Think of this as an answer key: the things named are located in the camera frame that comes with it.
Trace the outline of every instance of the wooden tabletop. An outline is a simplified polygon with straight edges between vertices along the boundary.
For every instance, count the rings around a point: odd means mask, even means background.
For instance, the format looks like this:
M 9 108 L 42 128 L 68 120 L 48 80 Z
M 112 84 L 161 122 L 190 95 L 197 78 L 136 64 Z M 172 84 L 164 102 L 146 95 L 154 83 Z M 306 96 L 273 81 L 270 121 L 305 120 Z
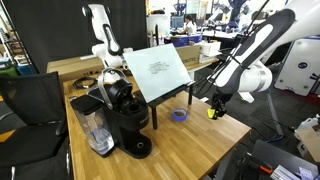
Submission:
M 154 130 L 149 111 L 149 124 L 140 132 L 152 141 L 152 152 L 144 159 L 134 159 L 116 148 L 102 158 L 87 143 L 69 97 L 81 96 L 85 90 L 72 88 L 73 81 L 64 83 L 69 125 L 72 166 L 76 180 L 106 179 L 202 179 L 231 150 L 250 128 L 228 115 L 219 120 L 207 117 L 209 105 L 188 94 L 179 93 L 157 106 L 159 128 Z M 133 83 L 134 91 L 138 89 Z M 187 120 L 175 122 L 171 113 L 176 108 L 188 112 Z

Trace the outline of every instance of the black chair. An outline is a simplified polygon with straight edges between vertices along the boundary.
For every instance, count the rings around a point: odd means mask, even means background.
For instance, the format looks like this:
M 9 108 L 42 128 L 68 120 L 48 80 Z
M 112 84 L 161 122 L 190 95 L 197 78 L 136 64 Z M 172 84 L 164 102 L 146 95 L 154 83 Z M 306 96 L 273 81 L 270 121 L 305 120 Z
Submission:
M 58 73 L 0 77 L 6 105 L 26 124 L 0 143 L 0 168 L 55 156 L 67 137 L 66 111 Z

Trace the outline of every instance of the blue tape roll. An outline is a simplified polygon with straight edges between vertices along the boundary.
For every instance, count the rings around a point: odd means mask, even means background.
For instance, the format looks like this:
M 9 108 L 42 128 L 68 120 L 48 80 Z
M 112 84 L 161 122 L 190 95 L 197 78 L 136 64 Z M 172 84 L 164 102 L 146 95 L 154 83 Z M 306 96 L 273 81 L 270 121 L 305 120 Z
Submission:
M 172 119 L 178 122 L 186 120 L 188 117 L 188 113 L 186 110 L 182 108 L 178 108 L 173 110 L 172 112 Z

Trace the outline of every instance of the black coffee maker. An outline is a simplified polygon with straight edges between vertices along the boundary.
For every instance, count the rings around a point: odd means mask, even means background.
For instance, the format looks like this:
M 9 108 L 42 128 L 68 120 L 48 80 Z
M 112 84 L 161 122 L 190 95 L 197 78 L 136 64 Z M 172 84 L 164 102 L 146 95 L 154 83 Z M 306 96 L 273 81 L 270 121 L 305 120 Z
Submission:
M 106 73 L 116 73 L 120 79 L 104 84 Z M 151 141 L 140 133 L 149 122 L 148 106 L 132 96 L 132 84 L 120 70 L 104 69 L 98 78 L 98 87 L 87 94 L 104 102 L 106 122 L 116 147 L 137 159 L 150 154 Z

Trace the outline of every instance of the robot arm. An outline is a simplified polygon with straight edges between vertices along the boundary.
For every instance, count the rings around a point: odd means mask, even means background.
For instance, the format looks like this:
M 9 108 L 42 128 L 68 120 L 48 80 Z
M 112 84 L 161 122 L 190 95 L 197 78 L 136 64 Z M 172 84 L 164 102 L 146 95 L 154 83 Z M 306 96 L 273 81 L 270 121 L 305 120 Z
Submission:
M 92 21 L 93 30 L 97 39 L 103 44 L 92 47 L 94 55 L 98 56 L 105 67 L 117 67 L 122 65 L 122 49 L 117 43 L 108 18 L 109 8 L 104 8 L 100 4 L 90 4 L 82 8 L 84 16 Z
M 272 82 L 272 74 L 260 59 L 279 45 L 319 35 L 320 24 L 315 23 L 319 15 L 320 0 L 307 3 L 303 0 L 293 0 L 264 21 L 231 52 L 227 61 L 215 70 L 211 78 L 217 92 L 212 99 L 212 109 L 220 110 L 221 116 L 225 112 L 224 103 L 230 100 L 234 93 L 238 92 L 241 95 L 266 90 Z

